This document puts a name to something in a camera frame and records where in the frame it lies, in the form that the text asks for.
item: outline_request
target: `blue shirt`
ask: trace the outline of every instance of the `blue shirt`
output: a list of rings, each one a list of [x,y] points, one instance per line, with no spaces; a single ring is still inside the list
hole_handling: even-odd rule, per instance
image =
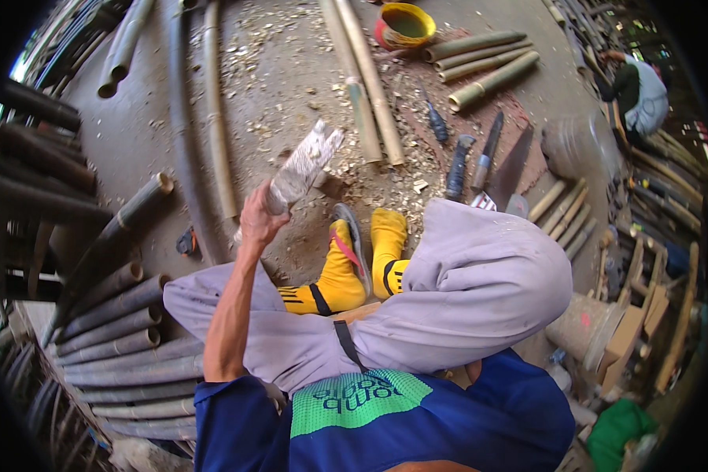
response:
[[[575,422],[544,370],[511,349],[482,360],[465,391],[391,369],[296,392],[281,415],[254,377],[195,389],[195,470],[375,472],[448,460],[482,472],[555,470]]]

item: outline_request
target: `hand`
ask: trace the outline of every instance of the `hand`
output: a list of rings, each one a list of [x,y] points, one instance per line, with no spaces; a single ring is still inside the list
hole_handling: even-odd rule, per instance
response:
[[[291,219],[288,212],[271,214],[266,197],[270,181],[264,181],[244,202],[241,215],[243,245],[251,245],[262,251],[275,238],[275,233]]]

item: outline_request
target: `yellow sock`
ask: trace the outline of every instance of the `yellow sock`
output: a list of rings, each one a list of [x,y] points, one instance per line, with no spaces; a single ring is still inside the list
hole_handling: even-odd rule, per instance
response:
[[[406,218],[393,210],[376,208],[370,227],[372,239],[372,288],[380,299],[401,293],[402,274],[409,264],[401,259],[406,242]]]
[[[338,238],[353,250],[349,225],[336,220],[330,225]],[[356,266],[338,248],[336,240],[328,244],[328,255],[317,283],[302,287],[279,287],[286,310],[303,315],[317,313],[329,316],[339,311],[353,310],[365,303],[365,287],[354,273]]]

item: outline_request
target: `green logo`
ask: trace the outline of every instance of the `green logo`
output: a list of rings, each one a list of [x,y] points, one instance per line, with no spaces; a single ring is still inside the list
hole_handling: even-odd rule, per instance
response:
[[[291,437],[327,426],[359,428],[419,406],[432,391],[414,375],[391,369],[326,378],[293,394]]]

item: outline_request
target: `person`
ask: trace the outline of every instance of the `person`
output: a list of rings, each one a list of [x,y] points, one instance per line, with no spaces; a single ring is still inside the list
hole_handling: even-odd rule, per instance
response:
[[[405,218],[378,208],[372,280],[385,301],[347,326],[314,314],[310,286],[289,304],[265,273],[260,256],[289,221],[267,211],[268,189],[245,202],[235,262],[164,288],[169,313],[205,342],[195,470],[556,469],[575,431],[566,397],[510,349],[568,306],[571,266],[555,241],[527,220],[433,199],[406,260]],[[333,216],[316,283],[329,310],[366,291],[356,220],[343,204]],[[289,312],[299,305],[312,313]],[[466,390],[433,375],[457,365]],[[280,415],[266,384],[290,398]]]
[[[594,77],[603,101],[617,100],[627,140],[644,149],[642,137],[655,133],[669,113],[670,69],[664,63],[638,61],[618,51],[606,51],[600,57],[603,61],[623,63],[613,85],[597,74]]]

